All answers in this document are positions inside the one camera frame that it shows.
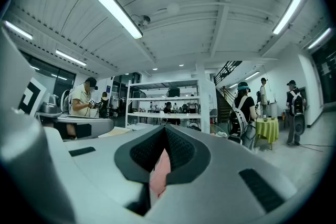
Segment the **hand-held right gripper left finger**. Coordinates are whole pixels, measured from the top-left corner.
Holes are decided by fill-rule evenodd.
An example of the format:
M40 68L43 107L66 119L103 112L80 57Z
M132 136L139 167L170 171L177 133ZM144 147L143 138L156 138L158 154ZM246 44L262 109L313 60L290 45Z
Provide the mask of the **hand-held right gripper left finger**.
M64 142L51 127L44 131L56 174L74 219L60 224L166 224L127 208L139 200L142 184L127 180L114 161L116 150L154 127L121 135Z

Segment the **yellow-green cloth table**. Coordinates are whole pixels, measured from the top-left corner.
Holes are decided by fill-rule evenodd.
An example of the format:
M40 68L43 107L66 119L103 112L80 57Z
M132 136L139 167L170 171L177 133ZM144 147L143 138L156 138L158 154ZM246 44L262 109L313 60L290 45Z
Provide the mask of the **yellow-green cloth table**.
M257 119L256 121L256 142L267 141L269 149L272 150L272 145L279 138L279 122L277 118Z

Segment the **dark glass window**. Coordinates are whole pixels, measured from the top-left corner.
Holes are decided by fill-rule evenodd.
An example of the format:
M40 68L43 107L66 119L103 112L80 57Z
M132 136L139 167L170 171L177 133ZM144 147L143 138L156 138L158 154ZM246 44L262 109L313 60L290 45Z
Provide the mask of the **dark glass window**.
M336 106L336 35L313 54L325 105Z

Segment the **pink cushioned armchair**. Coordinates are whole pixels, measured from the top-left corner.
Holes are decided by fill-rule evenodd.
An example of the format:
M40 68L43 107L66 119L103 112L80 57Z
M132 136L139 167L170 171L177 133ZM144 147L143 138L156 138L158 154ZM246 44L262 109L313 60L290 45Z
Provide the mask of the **pink cushioned armchair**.
M166 177L170 172L170 158L164 149L150 178L150 189L157 199L159 199L166 190Z

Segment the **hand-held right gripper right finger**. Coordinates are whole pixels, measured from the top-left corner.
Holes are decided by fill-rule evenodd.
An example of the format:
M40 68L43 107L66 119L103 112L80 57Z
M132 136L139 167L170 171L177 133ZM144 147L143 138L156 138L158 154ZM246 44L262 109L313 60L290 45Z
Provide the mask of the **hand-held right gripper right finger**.
M159 224L256 222L292 198L297 188L278 168L246 147L180 126L170 126L204 144L207 167L190 183L167 185L145 218Z

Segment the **white metal shelf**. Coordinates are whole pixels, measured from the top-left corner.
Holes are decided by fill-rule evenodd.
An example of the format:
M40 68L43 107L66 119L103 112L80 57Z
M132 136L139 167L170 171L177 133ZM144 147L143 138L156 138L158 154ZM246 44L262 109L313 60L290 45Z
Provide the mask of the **white metal shelf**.
M180 97L167 96L170 87L180 88ZM160 125L164 118L179 119L181 126L201 128L201 101L198 79L165 80L159 82L129 83L125 100L125 126L133 130L140 125ZM170 114L163 112L171 102Z

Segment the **black railing staircase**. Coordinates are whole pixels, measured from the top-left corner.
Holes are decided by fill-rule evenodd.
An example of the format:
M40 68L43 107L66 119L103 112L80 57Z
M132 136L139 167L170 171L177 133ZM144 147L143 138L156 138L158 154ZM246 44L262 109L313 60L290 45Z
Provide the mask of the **black railing staircase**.
M215 86L219 86L219 83L222 82L228 75L230 75L241 63L242 61L226 62L221 70L213 76ZM218 124L226 123L232 108L234 96L230 96L230 93L228 93L226 87L222 86L216 90L216 98L218 113L217 122Z

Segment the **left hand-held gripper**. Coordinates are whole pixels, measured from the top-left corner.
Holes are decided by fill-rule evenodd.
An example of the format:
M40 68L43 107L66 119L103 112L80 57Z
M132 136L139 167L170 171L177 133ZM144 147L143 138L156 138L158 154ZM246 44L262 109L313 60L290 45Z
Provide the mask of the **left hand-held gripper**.
M0 29L0 213L15 221L74 221L75 213L31 112L42 92L34 71Z

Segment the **black white backpack unit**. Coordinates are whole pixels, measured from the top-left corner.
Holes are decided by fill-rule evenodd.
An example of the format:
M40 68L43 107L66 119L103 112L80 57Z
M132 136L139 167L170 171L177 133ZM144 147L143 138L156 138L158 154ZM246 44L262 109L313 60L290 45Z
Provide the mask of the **black white backpack unit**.
M230 136L241 137L247 129L248 122L240 109L232 109L227 121Z
M300 93L295 93L294 91L290 91L289 93L293 96L291 109L293 113L294 134L302 135L305 131L304 99Z

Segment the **silver metal appliance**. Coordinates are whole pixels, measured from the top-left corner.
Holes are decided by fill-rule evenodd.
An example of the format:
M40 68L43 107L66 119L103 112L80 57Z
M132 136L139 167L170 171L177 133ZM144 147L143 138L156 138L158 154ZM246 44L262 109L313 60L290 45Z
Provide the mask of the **silver metal appliance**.
M47 114L61 113L60 97L55 94L46 95L38 109L38 112Z

